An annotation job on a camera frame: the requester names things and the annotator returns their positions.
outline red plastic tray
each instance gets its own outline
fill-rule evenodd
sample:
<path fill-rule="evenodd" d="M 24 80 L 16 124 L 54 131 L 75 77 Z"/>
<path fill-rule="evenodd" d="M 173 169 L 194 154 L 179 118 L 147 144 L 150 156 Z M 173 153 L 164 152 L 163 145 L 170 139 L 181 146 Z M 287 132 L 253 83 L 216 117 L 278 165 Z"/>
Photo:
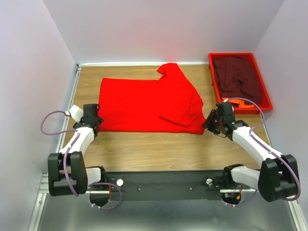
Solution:
<path fill-rule="evenodd" d="M 239 57 L 239 58 L 245 59 L 245 60 L 247 60 L 248 62 L 251 63 L 251 65 L 254 67 L 254 70 L 256 72 L 256 77 L 257 77 L 257 80 L 259 82 L 259 85 L 260 85 L 260 88 L 261 88 L 261 93 L 262 93 L 262 102 L 259 103 L 258 106 L 262 109 L 262 111 L 272 110 L 273 106 L 271 104 L 270 97 L 269 97 L 268 92 L 265 88 L 265 84 L 263 82 L 262 76 L 261 76 L 260 71 L 258 69 L 254 55 L 252 53 L 210 53 L 210 54 L 208 54 L 209 69 L 211 71 L 216 101 L 218 103 L 220 103 L 223 100 L 221 99 L 221 96 L 219 94 L 217 79 L 216 79 L 216 76 L 215 76 L 215 71 L 214 71 L 214 66 L 213 66 L 213 60 L 222 59 L 222 58 L 225 58 L 225 57 L 228 57 L 228 56 Z M 234 107 L 234 113 L 235 114 L 258 114 L 259 113 L 259 110 L 255 107 L 239 108 L 236 105 L 233 105 L 233 107 Z"/>

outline wooden table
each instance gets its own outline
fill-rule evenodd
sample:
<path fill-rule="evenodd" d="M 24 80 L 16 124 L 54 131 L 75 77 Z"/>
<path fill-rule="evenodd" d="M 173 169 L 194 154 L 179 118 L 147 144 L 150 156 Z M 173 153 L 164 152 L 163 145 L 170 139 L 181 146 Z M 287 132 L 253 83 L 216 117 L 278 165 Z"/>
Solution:
<path fill-rule="evenodd" d="M 103 77 L 126 79 L 159 79 L 158 66 L 82 67 L 74 98 L 81 107 L 97 103 Z M 215 107 L 215 95 L 207 65 L 181 66 L 187 79 L 195 86 L 203 102 L 205 118 Z M 261 123 L 259 115 L 238 115 L 249 126 Z M 70 119 L 68 127 L 74 122 Z M 255 131 L 263 140 L 263 128 Z M 66 144 L 72 134 L 67 134 Z M 212 170 L 232 164 L 258 168 L 254 159 L 228 138 L 209 131 L 203 135 L 155 132 L 100 132 L 84 156 L 86 167 L 104 166 L 107 171 Z"/>

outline red fabric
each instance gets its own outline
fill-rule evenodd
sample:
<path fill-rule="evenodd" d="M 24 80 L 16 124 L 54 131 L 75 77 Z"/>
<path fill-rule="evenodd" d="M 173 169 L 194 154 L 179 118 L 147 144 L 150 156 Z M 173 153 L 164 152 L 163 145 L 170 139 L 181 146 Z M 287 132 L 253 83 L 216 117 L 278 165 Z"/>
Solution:
<path fill-rule="evenodd" d="M 103 78 L 99 96 L 101 131 L 203 134 L 203 102 L 177 64 L 157 70 L 159 80 Z"/>

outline white button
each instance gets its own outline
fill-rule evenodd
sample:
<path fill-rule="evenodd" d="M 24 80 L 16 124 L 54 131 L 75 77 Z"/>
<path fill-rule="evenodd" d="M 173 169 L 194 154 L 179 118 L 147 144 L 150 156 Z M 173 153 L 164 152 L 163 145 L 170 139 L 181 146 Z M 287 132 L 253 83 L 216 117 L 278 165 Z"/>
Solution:
<path fill-rule="evenodd" d="M 123 185 L 123 180 L 122 179 L 118 179 L 116 181 L 117 186 L 122 186 Z"/>

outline gray wall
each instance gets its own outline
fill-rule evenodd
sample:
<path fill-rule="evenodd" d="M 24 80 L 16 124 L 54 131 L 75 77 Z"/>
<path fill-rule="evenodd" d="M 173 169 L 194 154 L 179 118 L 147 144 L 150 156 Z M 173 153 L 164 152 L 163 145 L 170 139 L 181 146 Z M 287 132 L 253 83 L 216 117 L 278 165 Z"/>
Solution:
<path fill-rule="evenodd" d="M 51 110 L 64 109 L 76 70 L 42 0 L 0 2 L 0 230 L 27 230 L 57 137 L 39 131 Z M 60 129 L 54 117 L 45 129 Z"/>
<path fill-rule="evenodd" d="M 272 145 L 297 158 L 302 195 L 300 206 L 308 219 L 308 1 L 286 0 L 255 56 L 273 102 L 266 114 Z"/>
<path fill-rule="evenodd" d="M 254 51 L 283 0 L 45 0 L 77 63 L 202 62 Z"/>

